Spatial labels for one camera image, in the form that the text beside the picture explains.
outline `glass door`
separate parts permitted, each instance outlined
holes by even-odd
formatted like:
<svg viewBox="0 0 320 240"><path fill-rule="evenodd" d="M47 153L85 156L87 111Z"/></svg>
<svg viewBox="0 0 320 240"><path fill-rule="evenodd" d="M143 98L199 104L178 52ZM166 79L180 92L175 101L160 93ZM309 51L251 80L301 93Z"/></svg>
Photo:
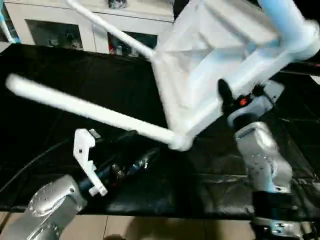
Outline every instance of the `glass door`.
<svg viewBox="0 0 320 240"><path fill-rule="evenodd" d="M99 14L99 16L152 49L157 45L158 35L169 31L172 27L172 22L168 21L102 13ZM130 57L143 57L135 49L132 49L99 26L94 25L93 32L97 52Z"/></svg>
<svg viewBox="0 0 320 240"><path fill-rule="evenodd" d="M96 51L92 23L65 8L6 3L22 44Z"/></svg>

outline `white metal tube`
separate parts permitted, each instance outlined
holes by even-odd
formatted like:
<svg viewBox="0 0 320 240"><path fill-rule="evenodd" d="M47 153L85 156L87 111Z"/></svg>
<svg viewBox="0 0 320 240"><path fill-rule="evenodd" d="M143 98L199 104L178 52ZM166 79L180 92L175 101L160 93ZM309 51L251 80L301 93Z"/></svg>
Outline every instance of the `white metal tube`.
<svg viewBox="0 0 320 240"><path fill-rule="evenodd" d="M258 0L285 41L298 39L306 32L305 18L293 0Z"/></svg>
<svg viewBox="0 0 320 240"><path fill-rule="evenodd" d="M146 45L142 44L141 42L135 40L133 37L129 36L128 34L124 33L123 31L119 30L112 24L106 22L98 15L94 14L93 12L89 11L82 5L80 5L75 0L66 0L68 5L75 9L79 14L85 16L95 24L104 28L107 32L111 33L121 41L125 42L132 48L136 49L139 53L143 54L146 58L151 59L153 57L154 51L147 47Z"/></svg>
<svg viewBox="0 0 320 240"><path fill-rule="evenodd" d="M9 43L12 43L12 44L15 44L16 41L15 41L15 40L13 39L13 37L11 36L11 33L10 33L10 31L9 31L9 28L8 28L8 26L7 26L7 24L6 24L6 21L5 21L4 17L3 17L3 20L0 21L0 25L1 25L1 28L2 28L2 30L3 30L4 35L5 35L6 38L8 39L8 42L9 42Z"/></svg>
<svg viewBox="0 0 320 240"><path fill-rule="evenodd" d="M8 77L6 87L16 95L38 103L90 118L116 128L127 131L136 130L142 136L168 145L174 142L175 134L169 129L112 111L14 74Z"/></svg>

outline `beige floor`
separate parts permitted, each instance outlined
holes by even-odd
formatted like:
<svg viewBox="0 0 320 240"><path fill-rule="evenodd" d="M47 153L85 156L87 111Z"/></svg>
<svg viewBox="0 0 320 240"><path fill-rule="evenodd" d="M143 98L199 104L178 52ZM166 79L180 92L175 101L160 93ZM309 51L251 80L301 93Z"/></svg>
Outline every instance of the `beige floor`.
<svg viewBox="0 0 320 240"><path fill-rule="evenodd" d="M0 212L6 230L21 213ZM248 221L78 215L61 240L253 240Z"/></svg>

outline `black table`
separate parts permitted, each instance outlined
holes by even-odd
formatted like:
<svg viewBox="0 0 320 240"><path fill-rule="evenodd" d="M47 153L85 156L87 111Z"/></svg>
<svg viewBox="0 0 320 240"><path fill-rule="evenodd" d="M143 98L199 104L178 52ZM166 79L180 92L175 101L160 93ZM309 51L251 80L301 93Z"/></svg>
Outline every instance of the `black table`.
<svg viewBox="0 0 320 240"><path fill-rule="evenodd" d="M72 154L75 129L95 128L110 138L124 132L15 96L4 86L9 73L167 127L151 65L143 59L26 45L11 45L1 55L0 186L35 156L69 139L0 192L2 211L23 211L44 184L65 174L83 174ZM285 71L298 69L299 73L316 75L320 73L317 63L313 62L312 68L305 68L307 63L297 63ZM294 185L304 198L295 198L301 218L318 219L320 86L301 74L279 73L274 80L286 88L277 103L278 110L262 119L293 167ZM137 151L159 145L144 137L138 137L134 144ZM149 171L106 197L94 197L82 213L250 219L251 186L233 133L223 117L203 131L187 152L171 151L161 144L160 147L160 156Z"/></svg>

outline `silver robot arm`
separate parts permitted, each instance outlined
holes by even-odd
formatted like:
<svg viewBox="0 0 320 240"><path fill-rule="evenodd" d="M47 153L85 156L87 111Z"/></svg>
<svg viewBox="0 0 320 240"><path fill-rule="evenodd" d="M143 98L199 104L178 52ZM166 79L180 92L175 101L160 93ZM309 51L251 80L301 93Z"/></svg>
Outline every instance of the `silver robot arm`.
<svg viewBox="0 0 320 240"><path fill-rule="evenodd" d="M4 232L5 240L58 240L76 214L86 207L75 180L65 175L40 188L24 215Z"/></svg>
<svg viewBox="0 0 320 240"><path fill-rule="evenodd" d="M159 153L159 148L152 148L138 158L133 158L128 146L136 140L135 131L128 131L112 141L104 141L93 129L87 133L95 138L95 144L89 151L90 156L86 156L87 160L102 160L102 167L95 174L109 190L116 188L127 177L148 169ZM86 141L79 144L75 134L73 152L79 153L80 147L80 152L85 152L84 142ZM76 214L86 207L86 199L99 193L98 190L93 190L94 187L88 175L79 182L70 175L65 175L41 187L33 195L22 217L4 231L3 239L58 240Z"/></svg>
<svg viewBox="0 0 320 240"><path fill-rule="evenodd" d="M283 86L268 81L256 86L252 93L234 98L229 85L221 79L218 85L222 111L234 131L239 152L243 156L248 177L253 186L251 222L257 240L300 239L300 224L296 222L293 205L290 164L281 156L268 126L259 121L273 108Z"/></svg>

